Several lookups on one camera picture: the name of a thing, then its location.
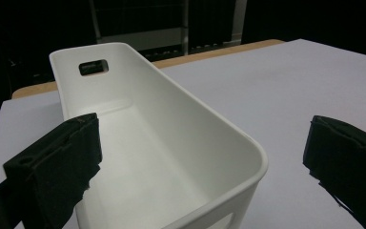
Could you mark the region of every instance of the white table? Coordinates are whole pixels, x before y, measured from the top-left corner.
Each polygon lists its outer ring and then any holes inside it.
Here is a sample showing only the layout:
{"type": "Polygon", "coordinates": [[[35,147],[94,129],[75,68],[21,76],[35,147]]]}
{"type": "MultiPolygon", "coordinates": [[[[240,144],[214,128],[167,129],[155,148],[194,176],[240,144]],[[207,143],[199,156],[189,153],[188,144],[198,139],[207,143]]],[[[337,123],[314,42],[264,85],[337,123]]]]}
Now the white table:
{"type": "MultiPolygon", "coordinates": [[[[366,132],[366,55],[296,40],[162,71],[267,152],[269,171],[241,228],[362,228],[309,175],[302,156],[314,115],[340,119],[366,132]]],[[[0,182],[5,179],[2,163],[62,120],[57,92],[4,102],[0,182]]],[[[66,228],[77,228],[75,218],[66,228]]]]}

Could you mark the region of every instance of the bin bottom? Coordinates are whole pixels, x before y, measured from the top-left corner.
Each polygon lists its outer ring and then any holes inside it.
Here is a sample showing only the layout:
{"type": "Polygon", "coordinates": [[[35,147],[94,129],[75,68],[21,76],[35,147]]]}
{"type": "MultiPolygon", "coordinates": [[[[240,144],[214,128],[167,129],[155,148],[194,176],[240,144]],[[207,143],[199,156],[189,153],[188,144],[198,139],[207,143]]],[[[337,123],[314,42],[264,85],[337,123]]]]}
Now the bin bottom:
{"type": "Polygon", "coordinates": [[[81,228],[162,228],[210,201],[134,106],[98,116],[103,161],[81,228]]]}

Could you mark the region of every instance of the white plastic bin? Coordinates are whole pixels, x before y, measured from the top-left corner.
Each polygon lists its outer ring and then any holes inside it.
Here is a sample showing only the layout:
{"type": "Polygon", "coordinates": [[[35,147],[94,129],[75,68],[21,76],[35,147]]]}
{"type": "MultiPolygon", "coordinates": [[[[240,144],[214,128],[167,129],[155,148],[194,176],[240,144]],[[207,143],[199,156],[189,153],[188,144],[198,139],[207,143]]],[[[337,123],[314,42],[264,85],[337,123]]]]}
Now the white plastic bin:
{"type": "Polygon", "coordinates": [[[239,227],[267,171],[253,139],[126,44],[50,60],[64,118],[97,113],[100,121],[103,162],[76,206],[80,228],[239,227]],[[81,75],[105,62],[101,73],[81,75]]]}

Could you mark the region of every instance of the white container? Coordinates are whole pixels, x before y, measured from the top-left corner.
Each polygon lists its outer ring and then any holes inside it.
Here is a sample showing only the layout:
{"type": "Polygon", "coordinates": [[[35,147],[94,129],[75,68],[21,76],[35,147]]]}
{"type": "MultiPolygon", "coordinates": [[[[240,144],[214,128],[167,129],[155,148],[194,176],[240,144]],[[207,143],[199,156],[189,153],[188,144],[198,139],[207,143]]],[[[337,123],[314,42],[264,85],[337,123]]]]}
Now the white container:
{"type": "Polygon", "coordinates": [[[64,118],[100,122],[103,161],[76,206],[80,228],[239,227],[267,171],[257,142],[126,44],[50,60],[64,118]],[[82,76],[97,60],[108,68],[82,76]]]}

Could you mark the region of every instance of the white tabletop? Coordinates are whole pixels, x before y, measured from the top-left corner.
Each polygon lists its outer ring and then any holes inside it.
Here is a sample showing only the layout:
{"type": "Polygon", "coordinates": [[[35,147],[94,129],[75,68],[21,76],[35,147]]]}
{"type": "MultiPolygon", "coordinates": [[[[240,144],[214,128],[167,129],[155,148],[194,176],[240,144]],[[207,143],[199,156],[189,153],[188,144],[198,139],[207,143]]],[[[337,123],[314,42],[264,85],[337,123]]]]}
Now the white tabletop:
{"type": "MultiPolygon", "coordinates": [[[[309,175],[302,156],[314,115],[366,132],[366,55],[296,40],[162,71],[267,152],[269,171],[241,228],[362,228],[309,175]]],[[[0,182],[5,161],[61,122],[57,92],[6,101],[0,113],[0,182]]],[[[66,228],[77,228],[76,219],[66,228]]]]}

